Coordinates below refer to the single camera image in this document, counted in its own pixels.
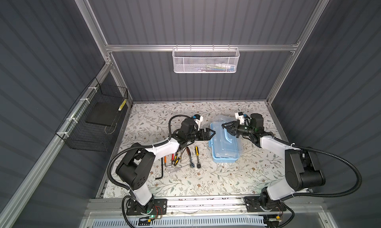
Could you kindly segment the orange handled hex key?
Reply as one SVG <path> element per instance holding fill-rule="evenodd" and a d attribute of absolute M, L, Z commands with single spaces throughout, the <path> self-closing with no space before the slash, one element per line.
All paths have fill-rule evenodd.
<path fill-rule="evenodd" d="M 164 166 L 166 168 L 171 168 L 172 167 L 171 161 L 169 161 L 169 163 L 168 163 L 166 156 L 164 157 Z"/>

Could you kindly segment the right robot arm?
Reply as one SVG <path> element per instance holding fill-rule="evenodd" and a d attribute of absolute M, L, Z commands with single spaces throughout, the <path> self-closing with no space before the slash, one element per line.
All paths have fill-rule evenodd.
<path fill-rule="evenodd" d="M 325 185 L 325 177 L 316 153 L 294 148 L 290 143 L 276 138 L 273 133 L 265 131 L 264 118 L 261 114 L 253 113 L 247 116 L 241 112 L 236 113 L 236 120 L 223 123 L 222 128 L 232 136 L 237 138 L 242 136 L 257 147 L 284 159 L 285 177 L 261 191 L 257 203 L 262 210 L 271 211 L 283 198 L 306 193 L 309 188 Z"/>

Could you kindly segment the light blue plastic toolbox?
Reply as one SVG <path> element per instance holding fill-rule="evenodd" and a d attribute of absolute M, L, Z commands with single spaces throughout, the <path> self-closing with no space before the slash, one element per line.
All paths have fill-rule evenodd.
<path fill-rule="evenodd" d="M 210 129 L 216 132 L 208 142 L 215 163 L 234 163 L 243 152 L 241 139 L 232 136 L 222 127 L 222 124 L 233 120 L 232 117 L 218 115 L 210 124 Z"/>

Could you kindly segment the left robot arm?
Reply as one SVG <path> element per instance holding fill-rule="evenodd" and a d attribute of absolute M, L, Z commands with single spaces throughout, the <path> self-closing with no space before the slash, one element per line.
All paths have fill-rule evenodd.
<path fill-rule="evenodd" d="M 168 122 L 169 136 L 153 145 L 134 143 L 116 154 L 108 164 L 107 176 L 111 183 L 129 192 L 129 198 L 149 214 L 154 207 L 154 196 L 146 181 L 155 161 L 167 155 L 182 152 L 195 141 L 210 141 L 216 132 L 202 129 L 202 117 L 175 115 Z"/>

